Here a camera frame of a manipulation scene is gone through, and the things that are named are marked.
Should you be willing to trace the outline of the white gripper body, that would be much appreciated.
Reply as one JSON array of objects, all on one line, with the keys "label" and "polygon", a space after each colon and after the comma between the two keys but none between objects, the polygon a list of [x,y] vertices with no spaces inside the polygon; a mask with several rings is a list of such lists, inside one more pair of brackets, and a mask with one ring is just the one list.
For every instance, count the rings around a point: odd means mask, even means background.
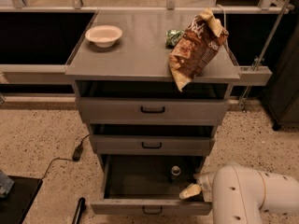
[{"label": "white gripper body", "polygon": [[215,174],[215,172],[207,172],[201,174],[197,173],[193,175],[196,183],[201,188],[205,202],[212,201],[212,186]]}]

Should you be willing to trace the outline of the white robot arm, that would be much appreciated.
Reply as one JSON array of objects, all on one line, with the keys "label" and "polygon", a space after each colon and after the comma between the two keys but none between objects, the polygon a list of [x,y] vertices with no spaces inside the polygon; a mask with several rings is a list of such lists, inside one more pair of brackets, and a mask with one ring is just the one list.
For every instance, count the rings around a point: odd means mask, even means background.
[{"label": "white robot arm", "polygon": [[261,213],[299,214],[299,181],[228,162],[216,172],[195,174],[180,194],[185,200],[210,192],[213,224],[263,224]]}]

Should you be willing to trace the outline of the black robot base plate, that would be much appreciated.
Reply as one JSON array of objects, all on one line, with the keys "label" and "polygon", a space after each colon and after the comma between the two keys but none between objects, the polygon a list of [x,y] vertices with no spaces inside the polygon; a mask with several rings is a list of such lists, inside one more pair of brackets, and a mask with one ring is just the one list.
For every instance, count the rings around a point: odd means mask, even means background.
[{"label": "black robot base plate", "polygon": [[0,199],[0,224],[22,224],[43,181],[13,175],[10,178],[15,184],[8,196]]}]

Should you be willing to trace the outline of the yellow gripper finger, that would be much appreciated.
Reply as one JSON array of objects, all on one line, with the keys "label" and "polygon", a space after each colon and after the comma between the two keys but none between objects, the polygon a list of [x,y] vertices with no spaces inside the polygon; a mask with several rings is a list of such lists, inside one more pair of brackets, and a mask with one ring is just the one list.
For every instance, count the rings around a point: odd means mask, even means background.
[{"label": "yellow gripper finger", "polygon": [[179,198],[185,200],[193,196],[199,195],[201,188],[198,184],[190,184],[186,189],[184,189],[180,194]]}]

